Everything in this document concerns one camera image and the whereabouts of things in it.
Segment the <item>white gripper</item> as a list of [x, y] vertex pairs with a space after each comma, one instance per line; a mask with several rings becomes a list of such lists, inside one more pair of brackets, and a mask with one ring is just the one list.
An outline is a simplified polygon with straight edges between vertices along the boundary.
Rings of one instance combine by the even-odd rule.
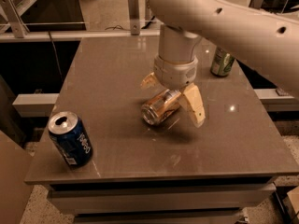
[[140, 83], [140, 88], [146, 90], [156, 87], [160, 83], [169, 90], [180, 90], [186, 86], [181, 90], [178, 102], [187, 112], [193, 125], [199, 128], [205, 121], [206, 113], [199, 88], [193, 83], [196, 78], [197, 64], [197, 58], [189, 63], [175, 64], [156, 56], [154, 73], [144, 77]]

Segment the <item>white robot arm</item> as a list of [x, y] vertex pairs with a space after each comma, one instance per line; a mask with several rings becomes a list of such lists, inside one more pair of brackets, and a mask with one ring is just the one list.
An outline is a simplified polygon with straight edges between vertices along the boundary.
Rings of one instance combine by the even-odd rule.
[[162, 22], [153, 72], [142, 81], [179, 90], [179, 104], [193, 124], [201, 126], [205, 109], [193, 84], [197, 58], [193, 48], [205, 38], [299, 97], [299, 23], [283, 16], [224, 0], [149, 0]]

